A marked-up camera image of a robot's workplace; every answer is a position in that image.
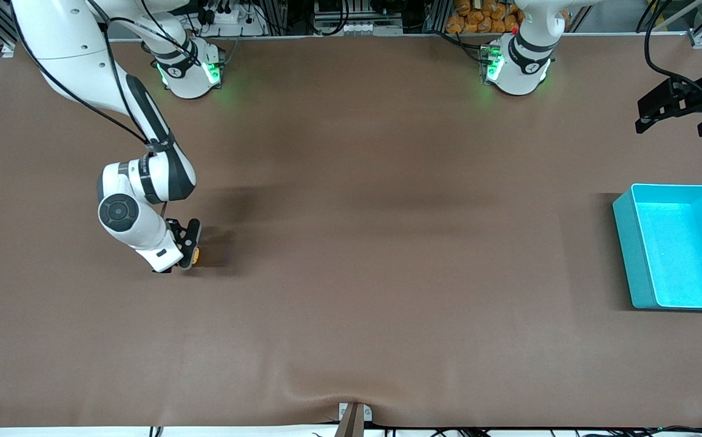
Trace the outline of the turquoise plastic bin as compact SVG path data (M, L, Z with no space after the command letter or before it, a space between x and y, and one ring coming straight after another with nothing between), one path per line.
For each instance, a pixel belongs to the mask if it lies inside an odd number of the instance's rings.
M702 311L702 185L634 183L612 210L633 306Z

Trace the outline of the brown table cover cloth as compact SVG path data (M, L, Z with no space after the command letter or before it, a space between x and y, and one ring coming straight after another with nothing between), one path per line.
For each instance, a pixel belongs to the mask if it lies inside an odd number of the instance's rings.
M702 313L633 309L612 202L702 185L700 116L637 135L639 35L567 36L533 94L437 37L242 41L222 89L148 86L203 224L154 274L96 218L142 144L0 60L0 427L702 427Z

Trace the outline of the orange packets pile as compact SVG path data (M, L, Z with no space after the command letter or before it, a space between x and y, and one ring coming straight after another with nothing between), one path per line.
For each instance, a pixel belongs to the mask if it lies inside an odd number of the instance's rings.
M451 0L436 30L460 33L525 33L559 38L569 22L567 9L583 0Z

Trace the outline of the white power strip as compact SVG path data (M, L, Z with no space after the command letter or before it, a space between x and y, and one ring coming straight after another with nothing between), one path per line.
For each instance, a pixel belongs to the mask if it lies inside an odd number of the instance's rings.
M271 34L263 10L250 0L202 0L197 20L204 37Z

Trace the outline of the white terminal connector strip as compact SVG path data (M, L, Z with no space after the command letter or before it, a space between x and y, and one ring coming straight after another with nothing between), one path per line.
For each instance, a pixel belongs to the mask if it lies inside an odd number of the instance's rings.
M318 22L314 24L321 34L333 33L339 22ZM334 34L334 36L400 36L405 33L398 22L391 21L351 21Z

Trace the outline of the grey metal clamp bracket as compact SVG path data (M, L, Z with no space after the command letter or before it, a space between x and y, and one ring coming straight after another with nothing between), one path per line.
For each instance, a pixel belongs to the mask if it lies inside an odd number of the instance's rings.
M334 437L364 437L366 426L373 422L371 407L362 403L339 404L339 426Z

